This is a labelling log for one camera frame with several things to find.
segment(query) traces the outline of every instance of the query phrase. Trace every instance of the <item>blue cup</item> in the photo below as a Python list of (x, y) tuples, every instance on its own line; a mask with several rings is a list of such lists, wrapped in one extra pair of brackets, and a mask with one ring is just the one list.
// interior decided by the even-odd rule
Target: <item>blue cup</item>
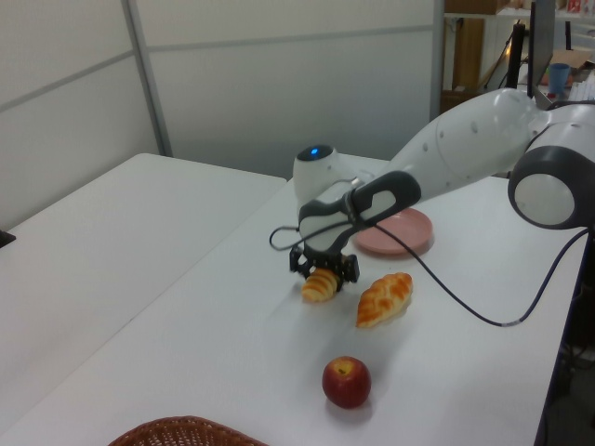
[(563, 93), (569, 73), (570, 65), (565, 63), (552, 63), (549, 65), (548, 92), (555, 95)]

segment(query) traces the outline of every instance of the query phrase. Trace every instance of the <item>pastry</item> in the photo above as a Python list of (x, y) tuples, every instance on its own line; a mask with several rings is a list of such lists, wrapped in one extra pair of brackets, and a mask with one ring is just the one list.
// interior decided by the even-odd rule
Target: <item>pastry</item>
[(308, 302), (324, 302), (335, 296), (338, 277), (330, 269), (317, 268), (301, 287), (301, 295)]
[(397, 272), (378, 279), (362, 293), (357, 308), (360, 328), (373, 327), (406, 309), (413, 292), (413, 280), (409, 274)]

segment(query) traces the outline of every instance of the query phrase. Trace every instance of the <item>white table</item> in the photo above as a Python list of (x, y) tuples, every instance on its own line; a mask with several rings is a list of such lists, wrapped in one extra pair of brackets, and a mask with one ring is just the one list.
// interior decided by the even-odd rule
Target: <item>white table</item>
[(0, 433), (285, 180), (142, 154), (10, 231), (0, 249)]
[[(506, 185), (487, 178), (417, 206), (435, 226), (424, 259), (466, 302), (503, 321), (524, 312), (575, 233), (521, 220)], [(271, 230), (295, 222), (295, 211), (290, 183), (0, 444), (106, 445), (140, 423), (183, 414), (271, 445), (533, 444), (582, 241), (534, 314), (502, 329), (470, 316), (412, 259), (359, 254), (358, 283), (328, 303), (305, 304), (287, 254), (268, 246)], [(396, 270), (414, 278), (411, 306), (395, 321), (357, 330), (360, 293)], [(370, 400), (354, 411), (338, 409), (321, 389), (326, 363), (345, 354), (363, 360), (374, 381)]]

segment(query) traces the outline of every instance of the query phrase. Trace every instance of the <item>cable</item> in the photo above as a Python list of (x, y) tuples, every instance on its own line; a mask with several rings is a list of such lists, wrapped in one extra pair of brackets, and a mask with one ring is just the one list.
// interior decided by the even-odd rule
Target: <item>cable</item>
[[(328, 225), (328, 226), (325, 226), (323, 228), (320, 228), (319, 230), (316, 230), (312, 234), (308, 234), (306, 237), (303, 237), (303, 238), (299, 239), (295, 243), (289, 244), (287, 246), (276, 246), (272, 242), (272, 238), (280, 230), (293, 230), (295, 232), (298, 232), (299, 231), (299, 228), (298, 227), (281, 226), (281, 227), (277, 228), (276, 230), (274, 230), (271, 233), (271, 236), (269, 237), (269, 245), (275, 251), (286, 251), (288, 249), (291, 249), (291, 248), (299, 245), (300, 243), (306, 242), (307, 240), (311, 239), (312, 237), (315, 237), (317, 235), (322, 234), (323, 232), (326, 232), (328, 230), (333, 230), (334, 228), (339, 228), (341, 226), (346, 226), (346, 225), (350, 225), (350, 222), (349, 221), (340, 221), (338, 223), (333, 223), (332, 225)], [(475, 316), (476, 318), (480, 319), (481, 321), (484, 321), (484, 322), (489, 323), (490, 325), (494, 325), (496, 327), (513, 327), (515, 325), (519, 325), (520, 323), (524, 322), (529, 317), (529, 315), (531, 315), (531, 313), (533, 312), (533, 310), (537, 306), (537, 303), (541, 299), (541, 296), (543, 295), (544, 291), (546, 290), (546, 287), (548, 286), (548, 283), (549, 283), (549, 280), (551, 279), (551, 276), (553, 275), (554, 271), (558, 267), (558, 264), (560, 263), (560, 261), (562, 260), (562, 258), (564, 257), (564, 255), (566, 254), (566, 251), (568, 251), (570, 249), (570, 247), (573, 244), (575, 244), (575, 242), (578, 239), (580, 239), (583, 235), (585, 235), (585, 234), (588, 233), (588, 230), (581, 230), (580, 232), (578, 232), (572, 239), (570, 239), (564, 245), (564, 247), (562, 248), (562, 250), (558, 253), (558, 255), (554, 259), (553, 263), (551, 264), (551, 267), (549, 267), (548, 274), (546, 274), (546, 277), (545, 277), (544, 281), (541, 283), (541, 286), (539, 287), (539, 290), (537, 291), (537, 294), (535, 295), (535, 298), (533, 299), (533, 302), (531, 303), (531, 305), (529, 306), (529, 308), (524, 312), (524, 314), (518, 320), (511, 321), (511, 322), (496, 322), (496, 321), (492, 321), (492, 320), (484, 317), (483, 315), (481, 315), (480, 313), (478, 313), (477, 311), (475, 311), (473, 308), (471, 308), (469, 305), (467, 305), (465, 302), (463, 302), (460, 298), (458, 298), (452, 291), (450, 291), (450, 289), (438, 278), (438, 276), (436, 276), (436, 274), (434, 274), (434, 272), (430, 269), (430, 267), (428, 267), (428, 265), (426, 265), (426, 263), (417, 255), (417, 253), (413, 249), (411, 249), (399, 237), (397, 237), (396, 235), (394, 235), (390, 231), (385, 230), (384, 228), (382, 228), (378, 224), (371, 225), (371, 228), (376, 228), (380, 232), (383, 232), (384, 234), (386, 234), (389, 237), (391, 237), (400, 246), (402, 246), (405, 249), (405, 251), (407, 251), (407, 253), (409, 253), (419, 263), (419, 265), (421, 265), (423, 267), (423, 269), (426, 270), (426, 272), (431, 276), (431, 278), (434, 281), (436, 281), (436, 283), (438, 283), (438, 285), (440, 285), (440, 287), (448, 295), (450, 295), (461, 307), (463, 307), (464, 309), (466, 309), (469, 313), (471, 313), (473, 316)]]
[(544, 281), (541, 283), (541, 287), (539, 288), (539, 291), (537, 291), (537, 295), (535, 296), (535, 299), (533, 299), (533, 302), (529, 306), (529, 309), (527, 309), (525, 311), (525, 313), (518, 320), (512, 321), (512, 322), (496, 322), (496, 321), (492, 321), (492, 320), (482, 316), (480, 313), (478, 313), (473, 308), (471, 308), (469, 305), (467, 305), (465, 302), (463, 302), (461, 299), (459, 299), (452, 291), (450, 291), (448, 289), (448, 287), (446, 285), (444, 285), (444, 283), (440, 279), (438, 279), (436, 274), (433, 273), (433, 271), (430, 269), (430, 267), (428, 267), (428, 265), (426, 265), (426, 263), (416, 254), (416, 252), (413, 249), (411, 249), (409, 246), (407, 246), (407, 244), (405, 242), (403, 242), (399, 237), (397, 237), (390, 231), (385, 230), (384, 228), (380, 227), (378, 224), (373, 225), (373, 227), (376, 228), (377, 230), (385, 233), (386, 235), (391, 237), (395, 242), (397, 242), (400, 246), (402, 246), (405, 249), (405, 251), (407, 251), (407, 253), (409, 253), (411, 256), (413, 256), (413, 258), (415, 260), (417, 260), (419, 265), (421, 265), (423, 267), (423, 269), (426, 270), (426, 272), (431, 276), (431, 278), (434, 281), (436, 281), (436, 283), (438, 283), (441, 286), (441, 288), (448, 295), (450, 295), (460, 306), (462, 306), (464, 309), (466, 309), (469, 313), (471, 313), (476, 318), (481, 319), (482, 321), (489, 323), (490, 325), (494, 325), (496, 327), (513, 327), (514, 325), (518, 325), (518, 324), (524, 322), (529, 317), (529, 315), (533, 312), (537, 303), (539, 302), (539, 299), (541, 299), (541, 296), (543, 295), (543, 292), (545, 291), (546, 286), (548, 286), (549, 279), (551, 279), (551, 276), (553, 275), (554, 271), (558, 267), (558, 264), (562, 260), (564, 254), (566, 254), (566, 251), (568, 251), (568, 249), (578, 239), (580, 239), (583, 235), (588, 233), (588, 230), (581, 230), (572, 239), (570, 239), (570, 241), (568, 241), (568, 243), (562, 248), (562, 250), (558, 253), (558, 255), (554, 259), (553, 263), (551, 264), (548, 274), (546, 275), (546, 278), (544, 279)]
[(271, 233), (271, 236), (269, 237), (269, 245), (275, 251), (287, 251), (288, 249), (291, 249), (291, 248), (293, 248), (295, 246), (298, 246), (300, 243), (306, 242), (307, 240), (311, 239), (312, 237), (316, 237), (317, 235), (322, 234), (323, 232), (327, 232), (328, 230), (333, 230), (334, 228), (339, 228), (341, 226), (346, 226), (346, 225), (350, 225), (350, 222), (349, 221), (338, 221), (337, 223), (333, 223), (332, 225), (328, 225), (328, 226), (325, 226), (323, 228), (320, 228), (319, 230), (316, 230), (312, 234), (308, 234), (306, 237), (303, 237), (303, 238), (299, 239), (295, 243), (288, 244), (287, 246), (276, 246), (272, 242), (272, 238), (280, 230), (294, 230), (295, 232), (298, 232), (299, 231), (299, 228), (297, 226), (280, 226), (279, 228), (277, 228), (276, 230), (274, 230)]

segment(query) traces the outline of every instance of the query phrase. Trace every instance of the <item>monitor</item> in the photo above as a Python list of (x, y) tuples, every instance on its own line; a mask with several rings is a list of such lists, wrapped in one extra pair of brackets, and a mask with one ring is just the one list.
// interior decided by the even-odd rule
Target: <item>monitor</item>
[(533, 0), (529, 20), (529, 72), (527, 95), (532, 98), (546, 73), (554, 48), (556, 0)]

